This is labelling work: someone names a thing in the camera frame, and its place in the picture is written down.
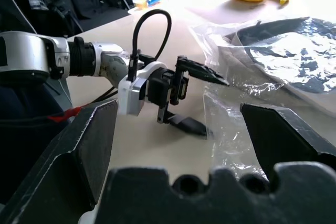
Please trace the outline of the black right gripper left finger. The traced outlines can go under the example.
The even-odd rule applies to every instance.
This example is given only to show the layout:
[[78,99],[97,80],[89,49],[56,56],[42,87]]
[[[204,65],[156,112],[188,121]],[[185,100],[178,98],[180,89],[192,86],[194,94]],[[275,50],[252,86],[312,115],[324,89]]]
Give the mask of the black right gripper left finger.
[[82,108],[46,147],[0,211],[0,224],[77,224],[94,209],[109,167],[118,103]]

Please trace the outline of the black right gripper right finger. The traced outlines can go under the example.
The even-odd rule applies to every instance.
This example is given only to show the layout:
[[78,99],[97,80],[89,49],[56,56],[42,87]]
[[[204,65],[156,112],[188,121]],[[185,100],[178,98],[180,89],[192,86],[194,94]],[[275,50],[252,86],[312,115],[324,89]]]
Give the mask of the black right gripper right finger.
[[336,147],[293,110],[242,103],[240,112],[267,178],[276,164],[285,162],[318,162],[336,171]]

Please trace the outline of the clear plastic bag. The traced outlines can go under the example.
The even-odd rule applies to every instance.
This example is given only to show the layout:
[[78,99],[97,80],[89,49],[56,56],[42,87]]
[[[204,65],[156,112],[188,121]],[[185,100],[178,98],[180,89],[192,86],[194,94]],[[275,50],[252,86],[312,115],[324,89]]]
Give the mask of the clear plastic bag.
[[[208,67],[217,71],[226,80],[218,59],[218,43],[224,35],[233,33],[258,22],[272,22],[281,19],[251,20],[240,24],[218,25],[204,23],[193,26],[191,33],[200,45]],[[248,135],[240,112],[242,103],[272,105],[244,95],[239,89],[219,84],[207,84],[203,94],[205,123],[209,128],[208,139],[213,142],[213,165],[233,171],[236,177],[245,173],[264,175]],[[312,106],[291,107],[318,134],[336,146],[336,118]]]

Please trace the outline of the dark cap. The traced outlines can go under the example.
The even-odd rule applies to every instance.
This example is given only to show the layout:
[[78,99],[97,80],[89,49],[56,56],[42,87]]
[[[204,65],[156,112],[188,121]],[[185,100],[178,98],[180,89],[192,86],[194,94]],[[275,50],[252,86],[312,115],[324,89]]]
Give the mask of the dark cap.
[[221,70],[244,95],[336,118],[336,24],[301,17],[258,22],[224,35]]

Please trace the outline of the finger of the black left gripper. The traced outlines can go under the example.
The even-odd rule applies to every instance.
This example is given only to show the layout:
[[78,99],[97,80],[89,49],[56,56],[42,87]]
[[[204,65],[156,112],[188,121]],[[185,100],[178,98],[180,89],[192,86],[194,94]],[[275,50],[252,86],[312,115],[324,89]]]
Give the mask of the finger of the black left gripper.
[[215,70],[199,62],[188,59],[186,56],[178,56],[176,72],[188,72],[188,75],[209,83],[220,84],[229,87],[229,82]]
[[165,107],[159,107],[157,122],[160,124],[169,124],[187,134],[201,137],[207,135],[207,127],[202,122],[168,111],[168,104]]

